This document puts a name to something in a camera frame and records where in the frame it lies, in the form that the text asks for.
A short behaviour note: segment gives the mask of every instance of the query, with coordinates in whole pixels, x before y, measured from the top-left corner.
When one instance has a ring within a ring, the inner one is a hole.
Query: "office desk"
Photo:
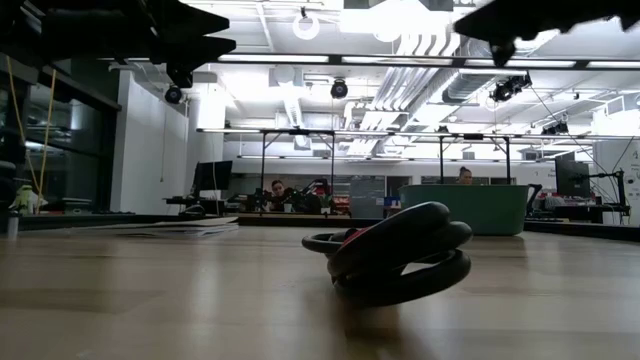
[[[244,218],[280,218],[280,219],[350,219],[349,215],[324,215],[324,214],[302,214],[285,212],[242,212],[237,214],[227,214],[228,216]]]
[[[556,206],[553,209],[555,217],[567,218],[570,221],[589,221],[592,224],[603,224],[603,213],[622,213],[626,209],[613,205],[580,205],[580,206]]]

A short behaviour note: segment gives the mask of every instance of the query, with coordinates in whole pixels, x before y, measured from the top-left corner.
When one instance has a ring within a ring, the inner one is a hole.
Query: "column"
[[[189,102],[185,193],[189,193],[191,190],[198,162],[216,162],[223,159],[224,135],[196,130],[198,128],[224,128],[224,122],[224,99],[213,89]],[[202,196],[213,196],[213,192],[203,192]],[[220,196],[220,192],[218,191],[215,196]]]
[[[595,112],[593,115],[594,129],[598,131],[598,135],[640,135],[638,126],[640,122],[637,119],[637,113],[626,112],[618,113],[614,116],[606,116],[604,110]],[[623,170],[624,188],[627,205],[631,206],[630,224],[640,225],[640,136],[637,140],[609,140],[600,141],[593,146],[594,160],[604,168],[601,169],[594,164],[593,171],[595,173],[607,172],[611,173],[617,170]],[[602,187],[616,201],[618,196],[617,182],[615,179],[609,181],[609,178],[595,179],[595,182]],[[605,213],[603,216],[605,224],[619,225],[620,218],[617,213],[611,216]]]

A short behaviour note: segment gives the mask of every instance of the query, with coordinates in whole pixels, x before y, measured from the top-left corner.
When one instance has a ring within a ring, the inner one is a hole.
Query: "white wall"
[[[165,197],[185,189],[188,118],[120,74],[111,209],[137,214],[176,214]]]
[[[594,146],[594,159],[606,172],[620,169],[624,171],[625,194],[627,204],[631,206],[630,224],[636,226],[640,225],[640,160],[638,160],[638,153],[640,153],[640,140],[634,140],[631,143],[629,140],[603,141]],[[596,179],[596,182],[615,199],[614,201],[617,200],[618,188],[614,188],[609,179]],[[620,218],[605,213],[604,222],[619,224]]]
[[[212,111],[212,105],[222,105]],[[196,164],[199,162],[215,162],[222,160],[223,134],[201,133],[196,129],[202,120],[217,119],[213,124],[204,124],[202,127],[224,127],[224,103],[215,98],[204,97],[189,102],[189,130],[186,159],[186,177],[184,193],[191,191]],[[201,196],[209,197],[208,192],[202,192]]]

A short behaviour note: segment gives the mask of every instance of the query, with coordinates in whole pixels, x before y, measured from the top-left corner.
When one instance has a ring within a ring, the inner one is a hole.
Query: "white ceiling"
[[[321,18],[320,32],[312,40],[298,38],[292,23],[299,13],[297,7],[275,7],[273,2],[263,2],[265,27],[261,23],[256,6],[250,2],[238,2],[239,5],[225,5],[216,1],[183,0],[197,7],[210,10],[230,19],[230,28],[215,34],[237,42],[238,52],[278,52],[278,53],[334,53],[334,54],[392,54],[397,50],[395,43],[381,42],[373,34],[351,34],[340,31],[339,20],[341,1],[325,2],[314,10],[308,6],[308,13]],[[623,33],[619,21],[593,22],[575,27],[569,34],[558,35],[543,45],[534,56],[545,57],[622,57],[640,58],[640,30],[633,29]],[[282,98],[277,91],[268,88],[268,65],[223,65],[211,64],[201,71],[218,74],[224,88],[233,101],[227,107],[227,119],[246,120],[250,118],[273,118],[276,112],[284,111]],[[373,97],[383,82],[387,68],[382,67],[331,67],[302,66],[305,74],[328,75],[329,78],[344,77],[349,85],[349,97],[334,100],[329,96],[330,84],[314,83],[300,99],[303,112],[331,112],[342,115],[348,100]],[[531,71],[533,87],[545,100],[552,112],[573,108],[571,121],[580,124],[590,122],[589,109],[600,105],[585,102],[589,96],[581,96],[579,101],[571,100],[575,91],[590,91],[591,96],[618,89],[640,89],[640,71],[638,72],[589,72],[589,71]],[[469,124],[468,129],[482,128],[483,124],[521,123],[523,125],[544,119],[548,110],[541,106],[531,92],[515,97],[511,102],[490,111],[484,106],[465,106],[455,112],[457,125]]]

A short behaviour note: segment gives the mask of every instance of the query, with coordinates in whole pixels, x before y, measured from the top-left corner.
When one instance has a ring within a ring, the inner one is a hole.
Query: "wooden tabletop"
[[[271,217],[271,218],[284,218],[284,219],[350,219],[349,215],[316,215],[316,214],[300,214],[300,213],[285,213],[285,212],[252,212],[252,213],[237,213],[226,214],[226,216],[234,217]]]
[[[300,239],[0,240],[0,359],[636,359],[640,247],[476,238],[459,285],[354,312]]]

